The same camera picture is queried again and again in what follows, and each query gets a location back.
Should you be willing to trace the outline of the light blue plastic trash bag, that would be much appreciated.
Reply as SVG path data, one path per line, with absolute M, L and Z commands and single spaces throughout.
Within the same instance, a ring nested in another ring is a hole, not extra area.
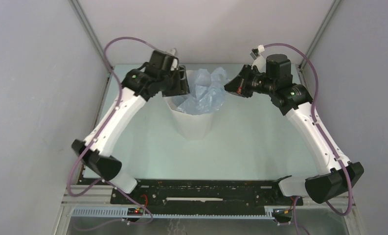
M 190 93 L 171 98 L 178 112 L 189 115 L 214 113 L 226 100 L 224 85 L 228 75 L 222 67 L 213 72 L 206 69 L 192 71 L 187 77 Z

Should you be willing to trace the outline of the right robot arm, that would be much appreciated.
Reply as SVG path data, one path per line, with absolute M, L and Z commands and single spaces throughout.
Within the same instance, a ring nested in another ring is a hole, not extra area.
M 301 134 L 313 157 L 316 175 L 279 179 L 278 187 L 271 191 L 272 201 L 283 205 L 291 196 L 308 195 L 321 204 L 349 192 L 365 170 L 360 162 L 350 161 L 331 138 L 317 111 L 311 111 L 313 99 L 303 85 L 293 82 L 291 67 L 284 54 L 259 56 L 251 65 L 244 65 L 224 88 L 245 98 L 254 93 L 269 95 L 272 104 Z

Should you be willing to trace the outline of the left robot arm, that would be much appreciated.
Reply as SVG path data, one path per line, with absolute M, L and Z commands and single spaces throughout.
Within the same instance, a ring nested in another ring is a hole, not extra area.
M 189 93 L 185 66 L 179 64 L 177 50 L 155 49 L 148 62 L 129 70 L 119 82 L 119 93 L 108 112 L 84 140 L 74 140 L 71 147 L 83 165 L 101 179 L 121 189 L 129 204 L 140 200 L 137 181 L 112 156 L 118 138 L 134 115 L 158 93 L 176 96 Z

